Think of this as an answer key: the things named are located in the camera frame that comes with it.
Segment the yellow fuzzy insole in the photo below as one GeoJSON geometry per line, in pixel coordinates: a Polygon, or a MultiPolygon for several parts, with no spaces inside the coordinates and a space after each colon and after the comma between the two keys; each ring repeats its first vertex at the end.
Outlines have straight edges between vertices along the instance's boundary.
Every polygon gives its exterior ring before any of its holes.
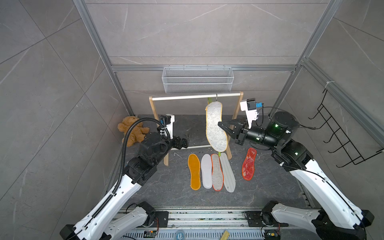
{"type": "Polygon", "coordinates": [[[191,174],[190,187],[192,190],[197,191],[201,188],[201,180],[200,180],[201,164],[197,155],[195,154],[189,155],[188,167],[191,174]]]}

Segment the white foam insole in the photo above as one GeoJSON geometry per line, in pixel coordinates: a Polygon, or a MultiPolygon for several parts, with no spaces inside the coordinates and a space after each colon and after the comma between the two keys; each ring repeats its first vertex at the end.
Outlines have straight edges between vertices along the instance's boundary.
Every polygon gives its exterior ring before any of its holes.
{"type": "Polygon", "coordinates": [[[203,155],[201,159],[201,172],[202,172],[202,183],[205,189],[211,189],[212,182],[212,159],[209,154],[203,155]]]}

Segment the red orange-edged insole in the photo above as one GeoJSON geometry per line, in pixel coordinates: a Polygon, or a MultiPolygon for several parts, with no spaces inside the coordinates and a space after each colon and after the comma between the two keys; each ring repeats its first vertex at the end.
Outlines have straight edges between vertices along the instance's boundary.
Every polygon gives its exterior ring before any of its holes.
{"type": "Polygon", "coordinates": [[[249,148],[245,160],[242,164],[242,176],[246,181],[250,181],[254,176],[256,156],[257,150],[254,148],[249,148]]]}

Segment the grey felt orange-edged insole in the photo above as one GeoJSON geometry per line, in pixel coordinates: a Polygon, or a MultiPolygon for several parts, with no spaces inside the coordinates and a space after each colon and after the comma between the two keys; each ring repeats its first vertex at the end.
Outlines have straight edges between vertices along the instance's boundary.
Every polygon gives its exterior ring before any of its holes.
{"type": "Polygon", "coordinates": [[[221,168],[220,158],[217,154],[211,155],[212,159],[212,186],[216,192],[222,190],[224,185],[224,175],[221,168]]]}

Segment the grey striped insole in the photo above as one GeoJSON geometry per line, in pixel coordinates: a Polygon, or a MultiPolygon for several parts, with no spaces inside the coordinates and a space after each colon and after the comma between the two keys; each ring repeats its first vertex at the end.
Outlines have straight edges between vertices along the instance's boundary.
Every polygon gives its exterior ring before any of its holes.
{"type": "Polygon", "coordinates": [[[222,171],[224,176],[225,189],[229,193],[233,193],[236,188],[236,179],[226,153],[221,153],[220,161],[221,161],[221,166],[222,166],[222,171]]]}

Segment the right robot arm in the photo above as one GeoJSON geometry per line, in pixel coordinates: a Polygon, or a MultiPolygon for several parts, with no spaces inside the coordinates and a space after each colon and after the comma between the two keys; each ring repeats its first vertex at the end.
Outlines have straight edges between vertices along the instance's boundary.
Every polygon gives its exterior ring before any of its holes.
{"type": "Polygon", "coordinates": [[[236,144],[251,143],[267,147],[274,160],[295,177],[321,205],[319,209],[305,210],[270,201],[261,211],[265,226],[288,224],[317,234],[322,240],[365,240],[366,228],[374,215],[354,205],[327,177],[307,148],[292,139],[302,128],[289,112],[278,110],[263,128],[235,119],[217,122],[236,144]]]}

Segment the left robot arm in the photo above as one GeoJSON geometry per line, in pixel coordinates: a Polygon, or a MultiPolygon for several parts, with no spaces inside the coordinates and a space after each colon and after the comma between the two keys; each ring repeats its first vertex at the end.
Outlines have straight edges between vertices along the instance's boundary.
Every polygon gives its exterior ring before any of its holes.
{"type": "Polygon", "coordinates": [[[64,240],[117,240],[128,231],[155,222],[155,209],[147,202],[137,204],[129,213],[116,219],[123,205],[154,175],[157,165],[171,149],[188,148],[188,140],[172,135],[173,115],[160,118],[142,118],[127,130],[121,152],[119,178],[101,201],[75,225],[66,225],[60,231],[64,240]],[[157,131],[146,134],[138,154],[126,161],[127,142],[135,127],[150,121],[158,125],[157,131]]]}

